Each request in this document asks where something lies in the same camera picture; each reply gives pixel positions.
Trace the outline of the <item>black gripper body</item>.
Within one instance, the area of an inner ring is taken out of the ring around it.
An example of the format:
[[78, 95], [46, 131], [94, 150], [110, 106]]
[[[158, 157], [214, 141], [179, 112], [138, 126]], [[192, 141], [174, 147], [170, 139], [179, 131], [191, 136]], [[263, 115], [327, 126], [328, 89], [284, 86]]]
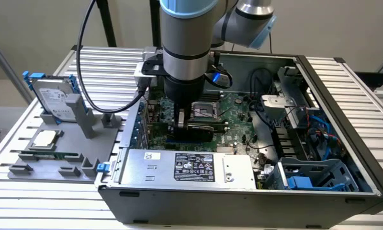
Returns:
[[171, 76], [163, 79], [163, 92], [174, 103], [174, 110], [187, 109], [203, 93], [206, 79], [203, 76], [194, 80], [179, 80]]

